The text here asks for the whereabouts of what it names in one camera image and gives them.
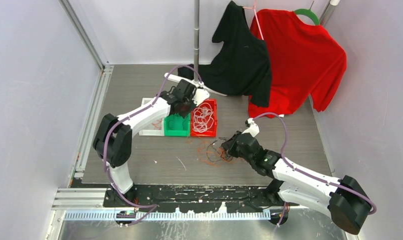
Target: red long-sleeve shirt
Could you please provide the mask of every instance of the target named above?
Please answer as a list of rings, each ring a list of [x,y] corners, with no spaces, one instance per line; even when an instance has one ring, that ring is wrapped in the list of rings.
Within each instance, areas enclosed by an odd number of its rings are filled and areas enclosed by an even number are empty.
[[[262,9],[257,17],[269,52],[272,85],[269,106],[249,103],[250,117],[265,112],[292,114],[309,94],[313,108],[324,111],[346,71],[343,48],[325,28],[303,23],[293,11]],[[261,38],[255,18],[250,31]]]

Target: plastic bin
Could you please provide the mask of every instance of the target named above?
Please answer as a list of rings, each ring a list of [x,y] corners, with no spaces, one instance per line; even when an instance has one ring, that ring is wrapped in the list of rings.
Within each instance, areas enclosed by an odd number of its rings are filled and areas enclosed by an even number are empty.
[[[153,98],[151,97],[144,97],[141,101],[141,106],[150,102]],[[147,125],[143,130],[138,132],[140,136],[164,136],[165,131],[165,119],[159,119],[154,121],[153,123]]]
[[[218,117],[217,117],[217,104],[216,99],[206,99],[202,104],[209,104],[210,108],[213,110],[213,124],[212,126],[205,132],[197,132],[193,130],[193,115],[194,111],[191,112],[191,123],[190,123],[190,136],[192,137],[216,137],[216,131],[218,128]]]
[[[190,114],[185,118],[179,114],[167,116],[164,119],[164,135],[167,137],[190,136]]]

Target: t-shirt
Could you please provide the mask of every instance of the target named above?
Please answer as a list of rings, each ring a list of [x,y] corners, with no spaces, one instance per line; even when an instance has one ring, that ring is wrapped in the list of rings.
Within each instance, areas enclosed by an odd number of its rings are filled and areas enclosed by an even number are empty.
[[[223,46],[211,64],[199,65],[204,84],[226,95],[251,95],[252,104],[267,107],[272,81],[268,48],[250,32],[243,7],[233,1],[228,4],[212,42]],[[178,75],[194,78],[186,67],[179,68]]]
[[[266,112],[292,114],[309,94],[313,108],[324,111],[346,71],[343,48],[325,28],[303,23],[293,11],[262,9],[257,18],[269,51],[273,82],[269,106],[249,103],[250,117]],[[250,31],[261,38],[255,18]]]

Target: white scrap on table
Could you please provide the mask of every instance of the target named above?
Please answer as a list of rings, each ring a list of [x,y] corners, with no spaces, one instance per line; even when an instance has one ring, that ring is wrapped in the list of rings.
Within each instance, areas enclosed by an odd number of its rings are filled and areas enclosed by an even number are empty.
[[[181,159],[179,159],[178,157],[176,157],[176,158],[181,162],[182,166],[183,166],[184,169],[187,171],[187,168],[186,168],[186,166],[184,165],[183,161],[181,161]]]

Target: green hanger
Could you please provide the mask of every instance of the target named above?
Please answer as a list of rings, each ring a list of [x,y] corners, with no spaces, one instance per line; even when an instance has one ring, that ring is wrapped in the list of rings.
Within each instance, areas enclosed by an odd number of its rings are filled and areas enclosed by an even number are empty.
[[[312,5],[310,5],[309,9],[300,8],[300,9],[295,10],[294,13],[296,15],[303,15],[303,16],[310,18],[310,20],[312,20],[312,22],[318,26],[320,24],[320,20],[317,17],[317,15],[313,11],[311,11],[311,8],[314,5],[314,2],[315,2],[315,0],[313,0]]]

